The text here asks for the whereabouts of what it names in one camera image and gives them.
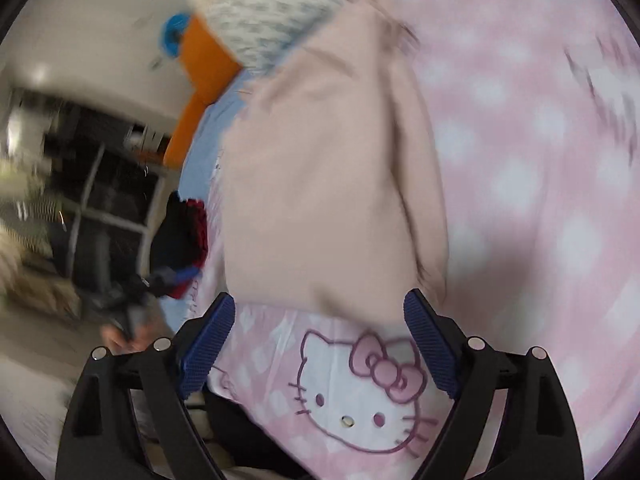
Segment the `pale pink garment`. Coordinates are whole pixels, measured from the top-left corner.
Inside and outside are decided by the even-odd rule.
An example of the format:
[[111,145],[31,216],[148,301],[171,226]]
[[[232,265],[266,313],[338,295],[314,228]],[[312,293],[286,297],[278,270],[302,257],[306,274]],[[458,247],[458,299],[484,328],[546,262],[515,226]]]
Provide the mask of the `pale pink garment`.
[[347,0],[254,81],[222,139],[237,300],[383,324],[446,296],[442,178],[397,0]]

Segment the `red and dark clothes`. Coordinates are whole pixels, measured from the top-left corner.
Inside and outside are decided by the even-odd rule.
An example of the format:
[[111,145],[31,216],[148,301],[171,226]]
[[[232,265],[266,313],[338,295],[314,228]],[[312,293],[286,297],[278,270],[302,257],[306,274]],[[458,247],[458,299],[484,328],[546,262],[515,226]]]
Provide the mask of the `red and dark clothes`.
[[181,299],[200,273],[207,253],[204,203],[193,198],[180,200],[178,192],[172,192],[150,249],[150,271],[163,277],[163,296]]

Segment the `dark metal shelf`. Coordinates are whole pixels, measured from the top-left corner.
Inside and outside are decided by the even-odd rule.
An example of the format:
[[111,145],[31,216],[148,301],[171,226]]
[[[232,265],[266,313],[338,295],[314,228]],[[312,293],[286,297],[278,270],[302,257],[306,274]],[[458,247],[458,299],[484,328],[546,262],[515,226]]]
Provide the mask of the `dark metal shelf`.
[[151,130],[131,120],[56,100],[44,154],[62,219],[50,226],[56,270],[83,295],[148,270],[151,221],[165,185],[163,170],[142,158]]

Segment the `pink Hello Kitty blanket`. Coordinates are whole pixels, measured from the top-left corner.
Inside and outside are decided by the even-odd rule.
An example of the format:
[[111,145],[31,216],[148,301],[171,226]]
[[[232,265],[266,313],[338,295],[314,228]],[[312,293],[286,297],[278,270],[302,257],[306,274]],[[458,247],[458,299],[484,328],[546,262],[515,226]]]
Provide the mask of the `pink Hello Kitty blanket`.
[[[639,48],[611,0],[401,0],[431,117],[449,260],[442,312],[545,348],[587,478],[639,413]],[[402,327],[242,304],[209,390],[323,479],[405,479],[450,401],[393,404],[363,362]]]

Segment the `orange headboard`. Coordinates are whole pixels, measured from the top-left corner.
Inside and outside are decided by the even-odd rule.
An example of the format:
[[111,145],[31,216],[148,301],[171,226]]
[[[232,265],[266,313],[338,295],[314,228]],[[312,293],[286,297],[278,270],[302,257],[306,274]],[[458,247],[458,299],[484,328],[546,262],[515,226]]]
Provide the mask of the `orange headboard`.
[[164,154],[163,165],[173,170],[182,167],[206,108],[218,101],[243,68],[198,14],[192,15],[186,25],[178,60],[191,81],[193,94]]

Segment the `blue round object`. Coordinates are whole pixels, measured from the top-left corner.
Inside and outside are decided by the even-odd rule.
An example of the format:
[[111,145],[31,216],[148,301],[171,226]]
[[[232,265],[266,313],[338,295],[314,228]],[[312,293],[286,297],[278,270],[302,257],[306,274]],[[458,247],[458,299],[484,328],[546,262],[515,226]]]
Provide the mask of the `blue round object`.
[[176,58],[180,53],[183,36],[191,21],[191,14],[180,12],[171,15],[160,30],[160,50],[170,58]]

